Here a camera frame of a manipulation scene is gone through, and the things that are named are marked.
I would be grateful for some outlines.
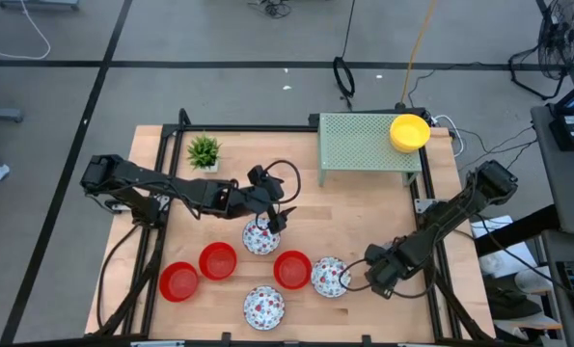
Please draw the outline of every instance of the gray floor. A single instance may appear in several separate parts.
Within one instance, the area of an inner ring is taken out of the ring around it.
[[[53,45],[48,59],[100,60],[122,2],[85,0],[80,13],[30,9]],[[245,2],[134,0],[115,59],[330,61],[340,53],[349,1],[293,0],[292,14],[280,20]],[[347,60],[406,62],[426,4],[358,2]],[[418,62],[504,63],[532,46],[539,30],[534,0],[444,0],[438,6]],[[0,50],[41,54],[40,40],[19,12],[0,10]],[[355,109],[390,108],[399,99],[404,71],[354,74]],[[541,89],[555,85],[538,72],[520,76]],[[94,68],[0,67],[0,106],[26,113],[24,123],[0,122],[0,161],[12,168],[0,182],[0,334],[95,77]],[[568,81],[563,91],[570,88]],[[302,124],[309,113],[345,111],[339,96],[330,69],[110,69],[16,341],[83,333],[111,221],[78,186],[91,155],[126,156],[136,125],[176,121],[180,107],[195,123]],[[478,132],[488,147],[528,126],[530,108],[542,104],[503,71],[438,71],[413,96],[433,115]],[[533,138],[531,131],[513,144]],[[473,137],[465,139],[459,167],[482,154]],[[507,164],[515,155],[496,158]],[[519,218],[551,202],[536,146],[512,171],[520,179],[518,193],[488,215]]]

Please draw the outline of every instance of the green mesh shelf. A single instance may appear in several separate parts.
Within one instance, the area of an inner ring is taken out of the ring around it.
[[[390,125],[398,116],[320,114],[320,171],[421,172],[422,164],[417,151],[401,153],[390,144]]]

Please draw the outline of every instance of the potted plant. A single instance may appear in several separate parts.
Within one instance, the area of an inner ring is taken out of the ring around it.
[[[190,165],[194,169],[199,169],[206,173],[217,173],[219,148],[220,145],[216,138],[208,137],[206,134],[198,136],[188,146]]]

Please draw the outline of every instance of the red bowl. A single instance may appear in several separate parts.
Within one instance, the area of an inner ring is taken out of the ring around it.
[[[192,265],[176,262],[169,265],[160,276],[160,293],[164,299],[178,303],[188,299],[199,284],[199,276]]]
[[[286,289],[299,289],[310,281],[313,265],[297,251],[286,251],[274,262],[274,278]]]
[[[199,268],[201,273],[210,280],[223,280],[235,271],[237,254],[231,245],[224,242],[214,242],[201,252]]]

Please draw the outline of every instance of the wooden table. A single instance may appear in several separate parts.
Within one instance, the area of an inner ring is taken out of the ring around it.
[[[139,166],[153,168],[160,131],[161,126],[138,126],[129,160]],[[183,145],[187,146],[197,135],[199,133],[185,132]],[[248,182],[246,173],[254,165],[266,166],[276,159],[287,159],[299,168],[302,175],[302,192],[290,204],[298,207],[289,215],[278,250],[261,256],[246,251],[241,242],[242,229],[248,218],[224,221],[204,216],[195,221],[182,203],[175,201],[167,228],[162,269],[176,261],[187,261],[198,268],[201,250],[214,241],[234,246],[238,263],[227,280],[211,281],[201,277],[197,292],[183,303],[167,302],[158,293],[150,338],[217,340],[222,332],[230,332],[233,340],[357,342],[361,341],[362,334],[371,335],[373,342],[434,340],[425,297],[406,300],[394,296],[386,301],[366,290],[347,293],[338,299],[326,299],[318,295],[311,285],[295,291],[283,289],[272,276],[274,260],[287,250],[299,250],[312,262],[333,255],[350,263],[363,257],[368,244],[382,245],[395,236],[413,231],[411,196],[408,187],[403,187],[399,173],[330,172],[321,188],[316,181],[315,133],[208,132],[207,135],[217,137],[222,144],[219,173],[193,171],[183,150],[178,176],[236,178],[244,186]],[[170,158],[172,146],[169,145],[167,158]],[[426,149],[437,199],[453,197],[461,186],[447,129],[432,129],[432,138]],[[295,188],[292,170],[279,165],[272,169],[272,174],[286,181],[286,196],[290,196]],[[130,220],[129,214],[114,218],[107,253],[129,231]],[[460,229],[469,231],[466,223]],[[139,235],[137,231],[109,264],[104,283],[103,319],[113,312],[129,289]],[[473,242],[453,233],[446,238],[446,248],[456,296],[482,329],[494,335]],[[365,268],[356,266],[352,270],[352,286],[365,283]],[[287,302],[283,322],[269,332],[254,330],[243,318],[244,298],[258,285],[274,286]],[[401,282],[396,289],[402,293],[420,292],[424,289],[424,277],[418,274]],[[141,298],[137,302],[133,332],[139,331],[145,295],[142,294]],[[97,328],[95,309],[96,298],[87,332]],[[445,306],[440,305],[440,309],[445,310]],[[444,335],[450,336],[447,315],[441,313]]]

